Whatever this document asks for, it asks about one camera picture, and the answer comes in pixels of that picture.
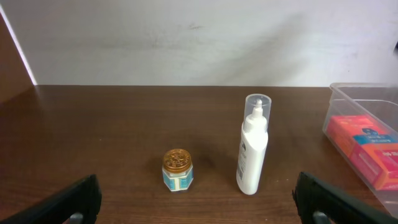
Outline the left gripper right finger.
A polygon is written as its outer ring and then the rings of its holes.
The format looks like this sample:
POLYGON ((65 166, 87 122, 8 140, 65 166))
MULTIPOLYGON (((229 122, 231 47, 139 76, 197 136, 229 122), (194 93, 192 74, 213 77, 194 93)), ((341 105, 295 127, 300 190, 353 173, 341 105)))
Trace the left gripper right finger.
POLYGON ((397 224, 383 213, 308 172, 298 175, 293 200, 303 224, 397 224))

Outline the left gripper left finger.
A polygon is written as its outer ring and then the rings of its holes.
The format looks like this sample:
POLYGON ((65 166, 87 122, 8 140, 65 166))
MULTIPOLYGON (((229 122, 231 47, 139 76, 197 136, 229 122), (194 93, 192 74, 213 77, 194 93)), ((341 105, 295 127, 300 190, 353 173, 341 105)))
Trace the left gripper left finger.
POLYGON ((102 194, 97 176, 88 175, 39 203, 1 221, 1 224, 63 223, 74 214, 81 222, 94 224, 102 194))

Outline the orange medicine box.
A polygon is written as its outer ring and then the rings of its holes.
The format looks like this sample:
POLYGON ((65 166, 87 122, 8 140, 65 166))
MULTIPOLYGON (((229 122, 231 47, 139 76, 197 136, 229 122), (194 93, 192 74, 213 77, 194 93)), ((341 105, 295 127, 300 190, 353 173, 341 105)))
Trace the orange medicine box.
POLYGON ((326 133, 376 190, 397 190, 397 137, 368 115, 334 115, 326 133))

